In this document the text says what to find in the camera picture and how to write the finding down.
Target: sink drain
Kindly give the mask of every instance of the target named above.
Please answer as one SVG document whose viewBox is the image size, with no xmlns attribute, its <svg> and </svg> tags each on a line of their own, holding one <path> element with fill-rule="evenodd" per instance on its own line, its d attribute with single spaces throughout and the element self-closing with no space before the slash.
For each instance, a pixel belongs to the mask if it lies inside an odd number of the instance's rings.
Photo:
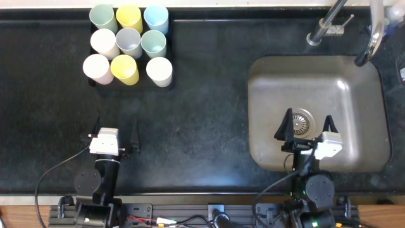
<svg viewBox="0 0 405 228">
<path fill-rule="evenodd" d="M 309 130 L 309 120 L 302 113 L 292 114 L 292 123 L 294 124 L 294 134 L 303 135 Z"/>
<path fill-rule="evenodd" d="M 302 108 L 292 109 L 294 135 L 298 138 L 309 136 L 315 129 L 315 120 L 309 111 Z"/>
</svg>

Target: white bottle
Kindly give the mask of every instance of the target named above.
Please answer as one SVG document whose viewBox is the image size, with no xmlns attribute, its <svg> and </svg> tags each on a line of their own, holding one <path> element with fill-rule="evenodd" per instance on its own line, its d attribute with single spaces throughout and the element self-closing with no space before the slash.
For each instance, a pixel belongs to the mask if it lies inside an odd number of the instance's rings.
<svg viewBox="0 0 405 228">
<path fill-rule="evenodd" d="M 393 5 L 387 13 L 387 19 L 390 21 L 389 26 L 394 28 L 404 25 L 405 0 L 399 0 Z"/>
</svg>

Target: sink basin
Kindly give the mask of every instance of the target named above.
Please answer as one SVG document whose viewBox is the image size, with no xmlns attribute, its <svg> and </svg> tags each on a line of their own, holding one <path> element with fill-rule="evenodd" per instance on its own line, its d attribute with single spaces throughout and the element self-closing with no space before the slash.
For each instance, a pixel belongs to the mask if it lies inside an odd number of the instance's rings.
<svg viewBox="0 0 405 228">
<path fill-rule="evenodd" d="M 353 56 L 269 56 L 250 71 L 249 137 L 254 161 L 283 171 L 288 155 L 274 139 L 285 112 L 294 112 L 295 137 L 318 137 L 327 115 L 342 134 L 343 149 L 324 158 L 320 168 L 336 172 L 374 172 L 391 155 L 385 105 L 378 70 L 357 67 Z M 291 167 L 292 157 L 287 160 Z"/>
</svg>

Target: blue cup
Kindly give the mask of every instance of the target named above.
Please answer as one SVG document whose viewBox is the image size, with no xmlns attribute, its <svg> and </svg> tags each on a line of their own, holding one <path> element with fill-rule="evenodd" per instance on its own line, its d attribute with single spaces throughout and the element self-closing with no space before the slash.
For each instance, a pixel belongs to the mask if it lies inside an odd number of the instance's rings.
<svg viewBox="0 0 405 228">
<path fill-rule="evenodd" d="M 169 12 L 164 6 L 149 6 L 145 9 L 144 18 L 151 30 L 163 34 L 169 31 Z"/>
</svg>

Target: white cup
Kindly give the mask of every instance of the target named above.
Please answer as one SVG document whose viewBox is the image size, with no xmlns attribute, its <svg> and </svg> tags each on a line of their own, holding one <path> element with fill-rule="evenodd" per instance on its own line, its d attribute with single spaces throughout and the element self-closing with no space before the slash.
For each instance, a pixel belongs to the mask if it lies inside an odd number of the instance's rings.
<svg viewBox="0 0 405 228">
<path fill-rule="evenodd" d="M 152 58 L 166 56 L 166 37 L 157 30 L 149 30 L 140 39 L 146 54 Z"/>
<path fill-rule="evenodd" d="M 127 55 L 134 59 L 142 56 L 142 47 L 140 46 L 140 34 L 134 28 L 123 28 L 115 37 L 116 45 Z"/>
<path fill-rule="evenodd" d="M 168 59 L 156 57 L 147 63 L 146 73 L 157 86 L 166 87 L 171 83 L 173 67 Z"/>
<path fill-rule="evenodd" d="M 83 72 L 96 82 L 106 85 L 113 81 L 107 58 L 101 54 L 92 54 L 83 62 Z"/>
<path fill-rule="evenodd" d="M 164 6 L 148 6 L 144 12 L 144 18 L 152 30 L 167 34 L 169 31 L 169 11 Z"/>
<path fill-rule="evenodd" d="M 113 60 L 120 55 L 120 49 L 115 44 L 115 34 L 106 28 L 99 29 L 93 33 L 90 44 L 99 54 Z"/>
<path fill-rule="evenodd" d="M 107 4 L 100 4 L 90 10 L 90 21 L 98 29 L 110 29 L 114 33 L 118 31 L 118 26 L 114 16 L 114 10 Z"/>
</svg>

